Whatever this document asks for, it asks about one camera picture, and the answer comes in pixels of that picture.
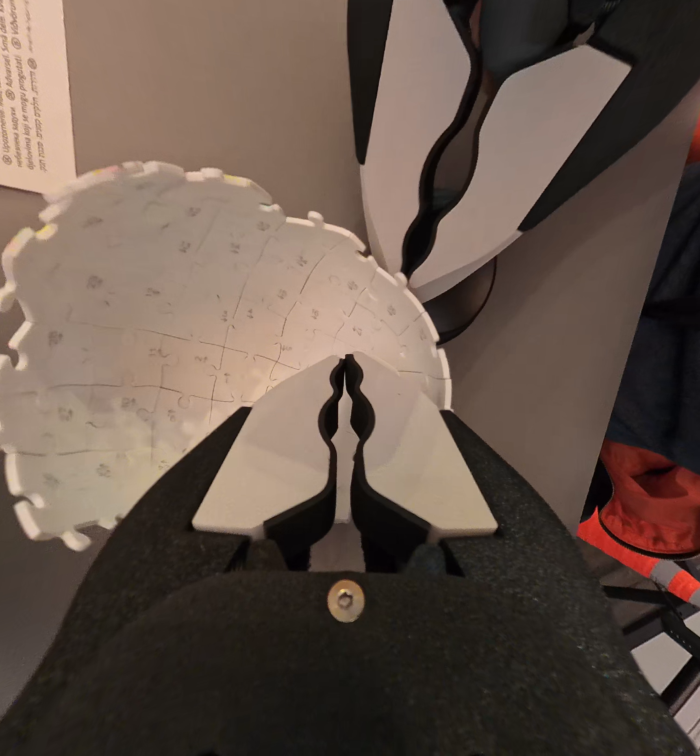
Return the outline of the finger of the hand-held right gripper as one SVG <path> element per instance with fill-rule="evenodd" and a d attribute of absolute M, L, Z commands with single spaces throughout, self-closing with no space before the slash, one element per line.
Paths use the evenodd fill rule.
<path fill-rule="evenodd" d="M 516 241 L 519 226 L 630 72 L 583 44 L 508 77 L 478 132 L 462 197 L 435 225 L 409 284 L 421 302 L 446 292 Z"/>
<path fill-rule="evenodd" d="M 357 163 L 371 253 L 404 273 L 404 241 L 476 79 L 478 2 L 357 2 Z"/>

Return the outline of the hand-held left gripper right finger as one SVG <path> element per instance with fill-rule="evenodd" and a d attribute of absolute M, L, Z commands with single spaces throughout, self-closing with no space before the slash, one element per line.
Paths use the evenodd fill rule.
<path fill-rule="evenodd" d="M 345 356 L 357 436 L 350 505 L 368 543 L 396 562 L 425 544 L 487 537 L 498 524 L 445 422 L 446 411 L 371 356 Z"/>

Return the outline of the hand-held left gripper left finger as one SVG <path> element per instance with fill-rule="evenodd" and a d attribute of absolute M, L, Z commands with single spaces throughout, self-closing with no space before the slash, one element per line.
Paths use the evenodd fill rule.
<path fill-rule="evenodd" d="M 331 355 L 244 408 L 194 531 L 269 541 L 288 568 L 311 570 L 313 550 L 348 514 L 335 443 L 344 387 L 345 358 Z"/>

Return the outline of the partly built puzzle ball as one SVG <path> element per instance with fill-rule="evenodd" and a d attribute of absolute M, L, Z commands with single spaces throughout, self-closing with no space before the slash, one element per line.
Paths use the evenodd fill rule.
<path fill-rule="evenodd" d="M 365 352 L 451 404 L 448 359 L 407 284 L 316 212 L 247 178 L 124 163 L 48 199 L 2 253 L 0 452 L 27 537 L 84 550 L 241 407 Z"/>

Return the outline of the black round ball stand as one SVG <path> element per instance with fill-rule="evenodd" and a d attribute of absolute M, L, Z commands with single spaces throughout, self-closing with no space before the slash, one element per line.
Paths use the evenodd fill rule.
<path fill-rule="evenodd" d="M 462 334 L 482 312 L 490 298 L 497 272 L 495 257 L 449 290 L 423 303 L 439 335 L 438 345 Z"/>

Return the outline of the white instruction leaflet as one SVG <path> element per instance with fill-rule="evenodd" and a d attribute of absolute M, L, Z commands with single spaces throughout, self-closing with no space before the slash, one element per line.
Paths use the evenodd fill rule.
<path fill-rule="evenodd" d="M 76 177 L 62 1 L 0 1 L 0 185 L 49 194 Z"/>

